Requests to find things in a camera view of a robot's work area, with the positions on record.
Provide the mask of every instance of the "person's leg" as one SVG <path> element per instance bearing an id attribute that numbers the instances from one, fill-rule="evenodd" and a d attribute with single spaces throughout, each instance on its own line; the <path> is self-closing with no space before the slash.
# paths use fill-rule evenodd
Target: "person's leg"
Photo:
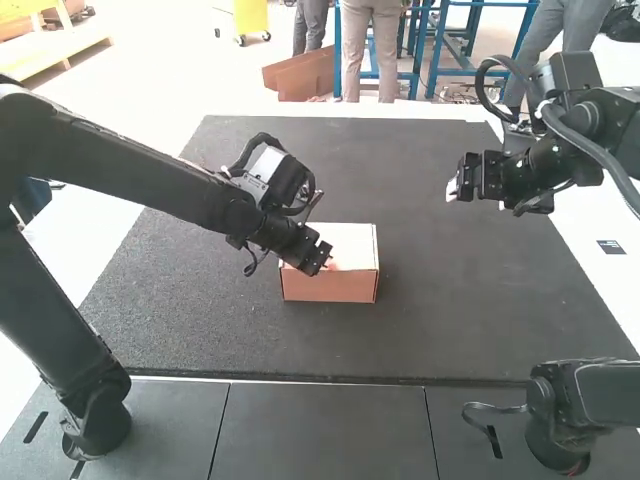
<path id="1" fill-rule="evenodd" d="M 393 103 L 398 95 L 398 24 L 402 5 L 381 0 L 373 9 L 373 37 L 380 69 L 378 101 Z"/>
<path id="2" fill-rule="evenodd" d="M 525 74 L 533 70 L 544 52 L 563 28 L 564 5 L 567 0 L 541 0 L 531 21 L 529 31 L 524 37 L 516 62 Z M 518 113 L 524 97 L 524 85 L 510 75 L 504 89 L 504 104 L 514 113 Z"/>
<path id="3" fill-rule="evenodd" d="M 293 24 L 293 56 L 302 55 L 307 49 L 307 22 L 304 19 L 304 3 L 307 0 L 298 0 L 296 3 L 296 19 Z"/>
<path id="4" fill-rule="evenodd" d="M 562 50 L 590 50 L 614 0 L 565 0 Z"/>
<path id="5" fill-rule="evenodd" d="M 343 0 L 342 15 L 342 88 L 347 102 L 360 101 L 360 68 L 371 7 L 361 6 L 361 0 Z"/>
<path id="6" fill-rule="evenodd" d="M 329 0 L 305 0 L 304 18 L 307 21 L 307 51 L 322 48 L 327 28 Z"/>

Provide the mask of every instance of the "brown cardboard box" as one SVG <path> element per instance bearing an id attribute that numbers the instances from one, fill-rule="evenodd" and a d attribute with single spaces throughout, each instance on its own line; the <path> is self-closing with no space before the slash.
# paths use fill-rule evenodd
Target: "brown cardboard box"
<path id="1" fill-rule="evenodd" d="M 288 58 L 262 69 L 264 86 L 281 102 L 306 102 L 333 91 L 333 45 Z"/>
<path id="2" fill-rule="evenodd" d="M 86 8 L 85 0 L 65 0 L 64 6 L 66 7 L 67 13 L 69 14 L 70 17 L 73 15 L 79 14 Z M 47 8 L 42 12 L 42 15 L 44 16 L 45 20 L 49 20 L 49 21 L 60 20 L 60 17 L 58 16 L 58 12 L 56 11 L 55 8 Z"/>
<path id="3" fill-rule="evenodd" d="M 33 31 L 30 17 L 18 18 L 10 22 L 0 24 L 0 42 L 10 40 L 25 33 Z"/>
<path id="4" fill-rule="evenodd" d="M 375 303 L 380 266 L 376 226 L 361 223 L 309 223 L 331 245 L 330 269 L 308 277 L 280 261 L 285 300 Z"/>

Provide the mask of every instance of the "robotic arm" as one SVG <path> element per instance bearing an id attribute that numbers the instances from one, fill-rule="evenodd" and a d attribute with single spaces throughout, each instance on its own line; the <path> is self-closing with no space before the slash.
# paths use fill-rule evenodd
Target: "robotic arm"
<path id="1" fill-rule="evenodd" d="M 527 88 L 531 125 L 490 104 L 484 74 L 502 64 Z M 497 200 L 516 216 L 549 214 L 554 195 L 573 185 L 596 186 L 607 170 L 632 212 L 640 218 L 640 194 L 629 177 L 640 179 L 640 88 L 603 88 L 589 52 L 558 53 L 526 78 L 508 57 L 496 55 L 478 69 L 476 92 L 487 110 L 503 121 L 502 151 L 467 153 L 447 186 L 447 200 Z M 547 131 L 543 136 L 534 132 Z M 619 427 L 640 427 L 640 362 L 579 359 L 547 362 L 531 371 L 527 403 L 499 408 L 471 402 L 463 418 L 491 442 L 495 432 L 471 410 L 528 412 L 525 439 L 545 467 L 576 476 L 589 467 L 601 435 Z"/>
<path id="2" fill-rule="evenodd" d="M 573 185 L 601 185 L 607 170 L 638 215 L 640 194 L 629 176 L 640 179 L 640 88 L 602 88 L 589 52 L 555 54 L 525 78 L 529 108 L 536 112 L 533 130 L 548 130 L 539 138 L 486 99 L 484 72 L 498 63 L 519 73 L 508 57 L 490 57 L 478 70 L 476 91 L 503 121 L 503 149 L 467 153 L 449 182 L 447 200 L 471 202 L 477 196 L 500 201 L 516 216 L 549 214 L 556 193 Z"/>
<path id="3" fill-rule="evenodd" d="M 305 225 L 322 196 L 309 169 L 268 134 L 254 137 L 222 172 L 155 151 L 0 78 L 0 331 L 36 365 L 64 405 L 63 450 L 91 460 L 117 448 L 131 427 L 122 401 L 131 381 L 15 225 L 9 203 L 20 176 L 84 186 L 223 233 L 307 275 L 331 245 Z M 249 166 L 254 150 L 267 147 Z"/>

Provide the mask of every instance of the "wooden pallet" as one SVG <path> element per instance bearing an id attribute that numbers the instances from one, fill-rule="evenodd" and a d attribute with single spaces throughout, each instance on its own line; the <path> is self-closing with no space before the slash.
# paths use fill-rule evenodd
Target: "wooden pallet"
<path id="1" fill-rule="evenodd" d="M 68 70 L 69 58 L 94 45 L 113 45 L 106 29 L 33 32 L 0 44 L 0 72 L 23 81 L 48 68 Z"/>
<path id="2" fill-rule="evenodd" d="M 52 67 L 68 70 L 71 68 L 69 58 L 73 55 L 94 45 L 113 45 L 108 31 L 99 22 L 86 21 L 84 25 L 73 27 L 62 0 L 10 1 L 8 4 L 22 5 L 22 8 L 0 9 L 0 18 L 24 15 L 27 13 L 24 4 L 31 5 L 30 8 L 55 6 L 63 27 L 54 32 L 42 31 L 38 12 L 31 11 L 34 32 L 0 44 L 0 72 L 18 81 Z"/>

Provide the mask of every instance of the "yellow cart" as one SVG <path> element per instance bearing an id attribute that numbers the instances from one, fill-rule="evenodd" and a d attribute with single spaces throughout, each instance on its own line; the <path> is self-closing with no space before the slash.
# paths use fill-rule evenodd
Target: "yellow cart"
<path id="1" fill-rule="evenodd" d="M 252 33 L 260 33 L 265 42 L 271 40 L 267 0 L 233 0 L 233 11 L 216 6 L 213 8 L 233 16 L 235 40 L 241 47 L 246 46 L 247 35 Z M 215 29 L 215 35 L 220 38 L 219 28 Z"/>

